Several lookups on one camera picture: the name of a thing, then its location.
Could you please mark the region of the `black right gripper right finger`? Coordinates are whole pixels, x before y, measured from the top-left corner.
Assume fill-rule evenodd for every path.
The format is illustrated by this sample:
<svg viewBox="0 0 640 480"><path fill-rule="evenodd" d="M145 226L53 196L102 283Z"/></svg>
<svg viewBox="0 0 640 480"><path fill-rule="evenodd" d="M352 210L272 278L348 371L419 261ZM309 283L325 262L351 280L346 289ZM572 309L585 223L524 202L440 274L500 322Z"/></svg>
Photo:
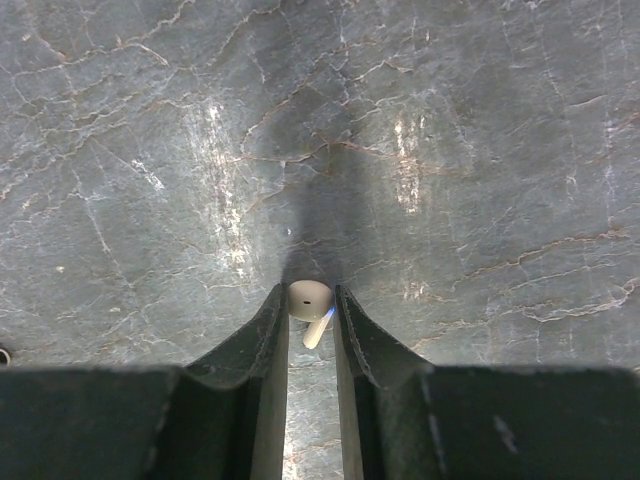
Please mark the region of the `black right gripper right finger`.
<svg viewBox="0 0 640 480"><path fill-rule="evenodd" d="M639 378L614 367L436 365L335 290L348 479L635 479Z"/></svg>

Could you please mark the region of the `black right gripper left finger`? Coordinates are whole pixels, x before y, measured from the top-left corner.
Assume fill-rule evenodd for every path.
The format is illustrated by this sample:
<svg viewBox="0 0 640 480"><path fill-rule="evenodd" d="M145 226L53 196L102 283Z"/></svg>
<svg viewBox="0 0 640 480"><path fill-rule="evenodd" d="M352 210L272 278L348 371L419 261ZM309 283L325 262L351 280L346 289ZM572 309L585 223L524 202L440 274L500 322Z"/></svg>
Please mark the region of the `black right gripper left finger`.
<svg viewBox="0 0 640 480"><path fill-rule="evenodd" d="M5 479L278 479L288 294L188 366L1 374Z"/></svg>

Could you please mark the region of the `beige earbud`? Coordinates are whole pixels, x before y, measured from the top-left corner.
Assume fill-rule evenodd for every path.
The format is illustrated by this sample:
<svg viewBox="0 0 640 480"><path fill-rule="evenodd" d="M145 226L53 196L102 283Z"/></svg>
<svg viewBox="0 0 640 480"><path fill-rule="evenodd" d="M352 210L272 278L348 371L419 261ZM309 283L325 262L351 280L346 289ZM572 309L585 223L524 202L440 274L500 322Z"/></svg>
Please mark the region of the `beige earbud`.
<svg viewBox="0 0 640 480"><path fill-rule="evenodd" d="M288 296L289 315L308 323L303 345L315 349L335 311L331 289L318 281L298 280L289 286Z"/></svg>

